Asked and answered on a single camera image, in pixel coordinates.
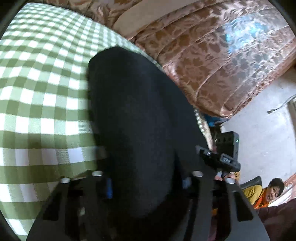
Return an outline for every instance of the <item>black chair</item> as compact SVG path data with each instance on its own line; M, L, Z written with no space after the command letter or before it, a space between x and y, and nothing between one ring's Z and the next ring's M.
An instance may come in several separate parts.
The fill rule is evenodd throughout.
M252 180L250 181L247 181L246 183L243 183L240 185L241 189L244 190L248 187L251 187L251 186L255 186L255 185L260 185L262 186L262 179L260 176L257 176L255 178L253 178Z

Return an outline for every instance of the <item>green gingham fabric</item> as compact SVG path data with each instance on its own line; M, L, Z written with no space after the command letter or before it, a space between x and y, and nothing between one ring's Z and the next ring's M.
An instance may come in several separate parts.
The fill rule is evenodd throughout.
M115 45L149 58L91 19L39 3L27 3L0 40L0 210L21 240L60 177L95 170L106 157L90 121L86 70Z

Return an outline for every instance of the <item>blue component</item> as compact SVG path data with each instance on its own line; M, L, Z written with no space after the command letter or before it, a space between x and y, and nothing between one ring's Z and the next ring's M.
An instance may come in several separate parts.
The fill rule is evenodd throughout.
M111 198L113 198L113 190L112 190L112 181L111 181L111 178L107 178L106 186L107 186L106 196L107 196L108 199L111 199Z
M188 177L185 180L183 180L183 189L187 189L191 186L191 178Z
M219 118L219 117L213 117L213 116L209 116L207 114L204 114L205 120L208 123L209 127L215 127L215 123L223 123L226 121L225 118Z

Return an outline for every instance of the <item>yellow shirt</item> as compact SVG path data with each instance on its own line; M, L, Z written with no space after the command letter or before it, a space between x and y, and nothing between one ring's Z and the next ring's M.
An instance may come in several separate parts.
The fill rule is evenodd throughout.
M254 205L256 200L260 197L262 190L263 189L260 185L255 185L255 186L248 187L242 191L243 191L244 195L246 196L246 198L251 203L251 205Z

